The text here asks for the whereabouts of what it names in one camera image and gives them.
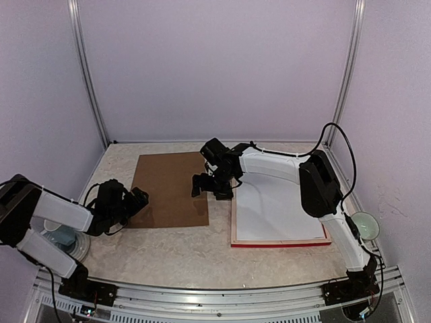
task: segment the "small bowl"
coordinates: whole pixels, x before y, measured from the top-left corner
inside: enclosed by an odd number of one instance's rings
[[[380,233],[380,226],[377,220],[367,212],[356,212],[352,215],[352,220],[356,224],[363,240],[374,240]]]

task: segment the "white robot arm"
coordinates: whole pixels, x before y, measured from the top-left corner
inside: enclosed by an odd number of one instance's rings
[[[306,163],[309,157],[285,157],[256,151],[249,147],[239,157],[241,170],[244,173],[262,174],[283,178],[300,185],[300,165]],[[341,205],[336,208],[335,214],[329,213],[319,217],[319,221],[326,227],[332,239],[337,244],[343,256],[348,271],[362,271],[370,260],[353,236],[346,220],[347,211],[341,210]]]
[[[340,301],[359,298],[360,295],[378,293],[374,272],[376,259],[366,249],[358,228],[343,207],[343,195],[335,172],[324,151],[315,149],[309,154],[286,154],[264,151],[252,143],[241,143],[232,149],[218,139],[208,141],[201,154],[209,165],[209,174],[193,176],[192,196],[201,190],[213,192],[217,200],[233,197],[230,185],[233,178],[242,184],[244,173],[262,174],[283,178],[300,187],[301,204],[304,211],[316,217],[331,234],[343,256],[348,283],[324,286],[325,301],[330,305]]]
[[[0,189],[0,241],[62,277],[59,293],[84,301],[93,301],[96,294],[99,303],[111,306],[117,288],[88,280],[87,268],[32,229],[30,220],[48,219],[100,236],[118,223],[126,225],[147,204],[146,192],[138,188],[129,192],[117,180],[109,180],[99,186],[97,197],[84,207],[18,174]]]

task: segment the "table surface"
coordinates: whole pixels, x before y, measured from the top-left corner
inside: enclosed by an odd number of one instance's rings
[[[199,151],[203,143],[110,145],[87,189],[111,178],[130,188],[139,155]],[[306,152],[305,143],[262,143]],[[92,192],[90,200],[96,196]],[[353,207],[346,201],[352,214]],[[126,283],[182,288],[241,289],[296,285],[345,276],[335,243],[309,248],[231,248],[230,201],[208,194],[209,226],[124,229],[92,237],[84,264],[90,276]]]

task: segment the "wire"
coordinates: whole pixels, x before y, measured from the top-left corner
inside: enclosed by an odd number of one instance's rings
[[[53,305],[54,305],[55,316],[57,317],[57,321],[59,321],[59,323],[62,323],[62,321],[60,319],[59,311],[57,310],[57,305],[55,303],[54,274],[50,268],[48,268],[48,267],[45,267],[45,268],[47,269],[47,271],[49,272],[49,275],[51,276],[51,293],[53,295]]]
[[[90,195],[90,193],[91,193],[91,191],[93,190],[93,188],[95,188],[95,187],[97,187],[97,186],[100,186],[100,184],[99,184],[99,183],[95,183],[95,184],[93,184],[93,185],[88,189],[87,194],[86,194],[86,197],[85,197],[85,199],[84,199],[84,203],[83,203],[83,205],[84,205],[85,207],[87,206],[87,199],[88,199],[88,196]]]
[[[307,153],[301,153],[301,154],[293,154],[293,153],[283,153],[280,151],[271,151],[271,150],[265,150],[265,149],[261,149],[258,148],[256,146],[255,143],[253,143],[252,141],[250,142],[251,147],[253,147],[254,149],[256,149],[257,151],[260,151],[262,153],[271,153],[274,155],[281,155],[281,156],[287,156],[287,157],[306,157],[311,155],[312,153],[314,153],[318,148],[319,145],[322,143],[323,140],[323,135],[325,134],[325,131],[328,127],[335,127],[343,136],[345,143],[347,144],[347,147],[349,149],[350,152],[350,157],[352,158],[352,164],[353,164],[353,181],[352,181],[352,185],[350,186],[350,189],[348,190],[348,192],[346,194],[343,195],[343,197],[341,198],[341,210],[344,212],[344,207],[343,207],[343,202],[344,200],[346,200],[346,198],[353,192],[353,189],[355,188],[356,185],[356,177],[357,177],[357,169],[356,169],[356,159],[355,159],[355,155],[352,149],[352,146],[350,145],[349,139],[346,135],[346,133],[344,132],[344,130],[336,123],[334,122],[328,122],[323,128],[322,128],[322,132],[321,132],[321,136],[319,138],[319,140],[317,141],[316,145]]]
[[[378,254],[374,254],[371,251],[369,251],[367,248],[364,247],[363,244],[361,244],[361,248],[364,249],[364,251],[369,254],[370,256],[374,256],[378,259],[378,262],[380,263],[380,275],[382,276],[382,281],[381,281],[381,286],[380,286],[380,294],[378,296],[378,300],[376,305],[374,306],[373,310],[371,313],[369,313],[369,315],[366,318],[369,318],[371,315],[373,315],[373,313],[377,310],[378,305],[380,304],[380,301],[382,300],[382,296],[383,296],[383,284],[385,282],[384,277],[383,277],[383,259],[381,256],[379,256]]]

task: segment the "lavender wall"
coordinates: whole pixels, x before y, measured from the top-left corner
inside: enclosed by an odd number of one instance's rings
[[[102,146],[66,1],[0,2],[0,181],[25,174],[77,198]],[[19,322],[36,267],[0,247],[0,322]]]
[[[356,193],[382,226],[419,322],[431,299],[431,1],[369,1],[341,125],[358,159]],[[341,138],[334,147],[346,170]]]
[[[110,138],[315,140],[335,109],[354,3],[80,1]]]

